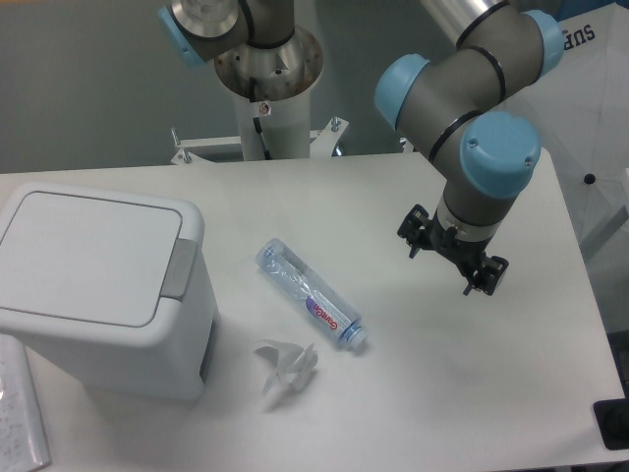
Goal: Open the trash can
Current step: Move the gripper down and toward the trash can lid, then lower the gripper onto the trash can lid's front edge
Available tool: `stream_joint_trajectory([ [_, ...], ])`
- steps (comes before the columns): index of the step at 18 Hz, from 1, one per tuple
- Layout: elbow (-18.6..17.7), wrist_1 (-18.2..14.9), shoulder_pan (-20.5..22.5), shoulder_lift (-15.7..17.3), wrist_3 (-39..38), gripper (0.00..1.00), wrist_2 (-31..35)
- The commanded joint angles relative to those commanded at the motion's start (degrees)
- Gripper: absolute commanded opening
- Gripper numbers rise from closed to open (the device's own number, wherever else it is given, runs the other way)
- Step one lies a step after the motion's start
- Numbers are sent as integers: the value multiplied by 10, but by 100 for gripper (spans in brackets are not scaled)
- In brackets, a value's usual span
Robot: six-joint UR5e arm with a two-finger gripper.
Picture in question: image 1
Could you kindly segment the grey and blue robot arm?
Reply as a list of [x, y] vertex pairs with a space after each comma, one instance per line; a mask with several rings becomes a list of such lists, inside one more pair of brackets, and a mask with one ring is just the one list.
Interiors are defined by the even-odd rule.
[[[489, 295], [508, 263], [486, 247], [542, 151], [535, 127], [498, 105], [558, 65], [563, 35], [553, 16], [508, 1], [428, 1], [426, 9], [455, 53], [438, 64], [404, 55], [374, 91], [382, 118], [445, 179], [436, 210], [414, 206], [398, 234], [412, 253], [440, 254], [469, 290]], [[183, 60], [212, 63], [234, 95], [246, 159], [310, 154], [310, 115], [289, 107], [309, 95], [322, 53], [297, 26], [292, 2], [170, 1], [158, 17]]]

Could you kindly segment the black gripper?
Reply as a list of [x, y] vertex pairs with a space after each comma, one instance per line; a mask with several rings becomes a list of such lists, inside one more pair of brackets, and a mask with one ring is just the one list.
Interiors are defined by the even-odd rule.
[[509, 262], [499, 256], [486, 256], [491, 237], [481, 241], [463, 241], [454, 230], [444, 229], [437, 215], [430, 219], [428, 211], [414, 205], [400, 224], [397, 235], [409, 246], [409, 258], [420, 250], [436, 251], [455, 264], [468, 284], [463, 291], [468, 296], [473, 290], [492, 296], [506, 273]]

